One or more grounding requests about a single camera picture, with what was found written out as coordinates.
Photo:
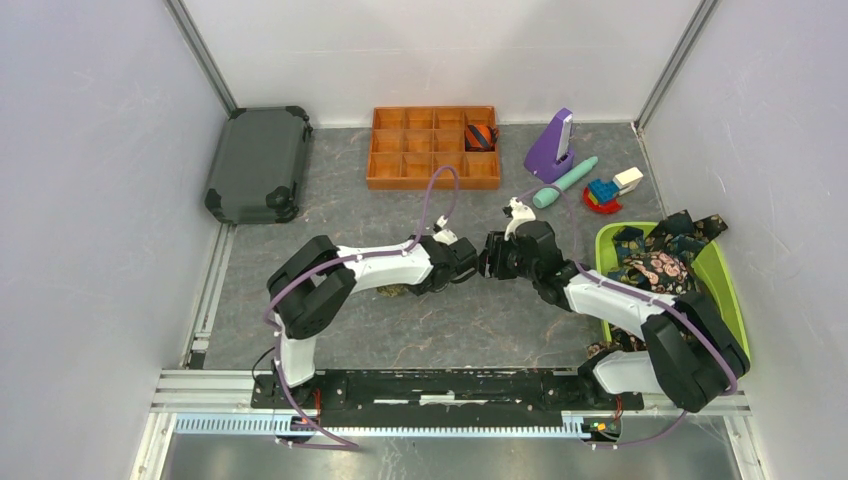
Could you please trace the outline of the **green gold vine tie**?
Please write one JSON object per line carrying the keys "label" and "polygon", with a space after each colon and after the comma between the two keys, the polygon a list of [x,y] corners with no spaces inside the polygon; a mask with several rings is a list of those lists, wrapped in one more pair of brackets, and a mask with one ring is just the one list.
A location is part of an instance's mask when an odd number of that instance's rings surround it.
{"label": "green gold vine tie", "polygon": [[384,297],[394,298],[409,294],[411,290],[404,284],[384,285],[376,288],[376,292]]}

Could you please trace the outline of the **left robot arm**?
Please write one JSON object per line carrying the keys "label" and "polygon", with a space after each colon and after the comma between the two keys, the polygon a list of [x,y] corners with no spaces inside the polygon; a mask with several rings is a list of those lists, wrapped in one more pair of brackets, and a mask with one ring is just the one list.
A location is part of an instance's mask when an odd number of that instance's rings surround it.
{"label": "left robot arm", "polygon": [[278,397],[295,408],[312,399],[317,336],[350,296],[397,285],[416,296],[435,293],[474,276],[477,261],[468,239],[445,232],[368,248],[336,245],[326,235],[310,239],[267,281],[263,320],[278,337]]}

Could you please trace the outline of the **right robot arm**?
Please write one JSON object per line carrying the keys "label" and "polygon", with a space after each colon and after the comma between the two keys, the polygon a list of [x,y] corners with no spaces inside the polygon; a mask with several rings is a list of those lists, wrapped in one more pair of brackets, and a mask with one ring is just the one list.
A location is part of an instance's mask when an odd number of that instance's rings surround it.
{"label": "right robot arm", "polygon": [[652,393],[697,413],[734,393],[750,371],[747,353],[707,295],[652,293],[605,277],[565,258],[544,221],[489,232],[479,272],[526,279],[544,302],[605,320],[644,343],[642,351],[600,353],[579,367],[578,396],[591,408],[619,394]]}

